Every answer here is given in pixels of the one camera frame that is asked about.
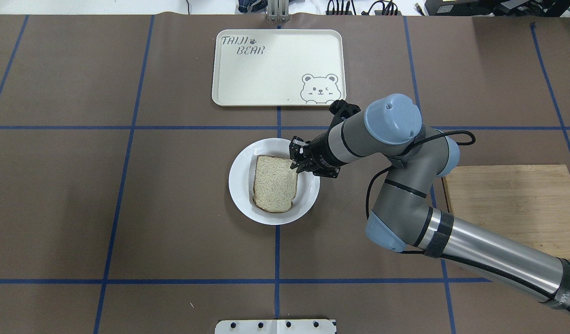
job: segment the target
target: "rectangular tray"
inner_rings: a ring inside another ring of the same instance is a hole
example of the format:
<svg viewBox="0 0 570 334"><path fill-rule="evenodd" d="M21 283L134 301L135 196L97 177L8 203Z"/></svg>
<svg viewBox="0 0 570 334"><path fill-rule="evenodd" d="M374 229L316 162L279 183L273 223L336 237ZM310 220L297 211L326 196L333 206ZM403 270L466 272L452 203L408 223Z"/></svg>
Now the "rectangular tray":
<svg viewBox="0 0 570 334"><path fill-rule="evenodd" d="M334 30L233 29L217 35L212 99L220 106L328 105L346 98Z"/></svg>

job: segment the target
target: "wooden board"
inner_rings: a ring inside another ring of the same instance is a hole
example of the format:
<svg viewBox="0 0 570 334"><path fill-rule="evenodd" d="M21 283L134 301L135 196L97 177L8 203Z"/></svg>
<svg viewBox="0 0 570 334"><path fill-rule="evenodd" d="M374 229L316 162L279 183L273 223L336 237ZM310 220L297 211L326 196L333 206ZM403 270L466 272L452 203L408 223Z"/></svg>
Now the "wooden board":
<svg viewBox="0 0 570 334"><path fill-rule="evenodd" d="M456 167L444 186L456 217L570 259L570 176L565 165Z"/></svg>

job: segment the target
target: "bear drawing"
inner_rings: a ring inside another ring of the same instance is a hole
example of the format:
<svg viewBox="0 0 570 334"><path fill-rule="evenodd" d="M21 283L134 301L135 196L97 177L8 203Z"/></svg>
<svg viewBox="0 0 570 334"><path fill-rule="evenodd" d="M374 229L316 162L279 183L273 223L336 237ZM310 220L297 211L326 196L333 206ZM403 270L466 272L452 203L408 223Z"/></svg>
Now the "bear drawing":
<svg viewBox="0 0 570 334"><path fill-rule="evenodd" d="M328 74L325 77L314 77L306 74L301 79L301 98L306 104L330 104L340 99L340 90L336 85L338 76Z"/></svg>

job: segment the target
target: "slice of bread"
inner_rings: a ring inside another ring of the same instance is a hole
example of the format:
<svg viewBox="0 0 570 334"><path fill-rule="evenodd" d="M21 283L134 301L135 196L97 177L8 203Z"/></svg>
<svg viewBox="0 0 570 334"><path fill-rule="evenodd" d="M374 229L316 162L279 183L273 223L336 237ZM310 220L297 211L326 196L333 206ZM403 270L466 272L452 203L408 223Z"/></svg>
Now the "slice of bread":
<svg viewBox="0 0 570 334"><path fill-rule="evenodd" d="M297 173L291 169L291 160L258 156L252 197L256 206L270 213L287 212L296 194Z"/></svg>

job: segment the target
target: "table top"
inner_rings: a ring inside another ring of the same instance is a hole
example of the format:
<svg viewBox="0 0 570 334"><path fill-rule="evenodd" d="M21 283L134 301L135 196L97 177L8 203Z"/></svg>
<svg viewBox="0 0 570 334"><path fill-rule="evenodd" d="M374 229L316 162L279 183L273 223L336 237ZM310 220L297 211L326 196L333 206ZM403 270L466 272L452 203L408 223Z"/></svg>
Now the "table top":
<svg viewBox="0 0 570 334"><path fill-rule="evenodd" d="M214 104L226 28L277 27L0 15L0 332L212 333L276 316L336 319L342 333L570 332L565 313L368 241L363 198L382 156L322 180L296 222L241 214L227 186L238 152L312 138L331 115ZM404 93L427 124L475 133L461 165L570 175L570 19L296 14L282 28L340 32L348 102ZM440 180L429 198L446 209Z"/></svg>

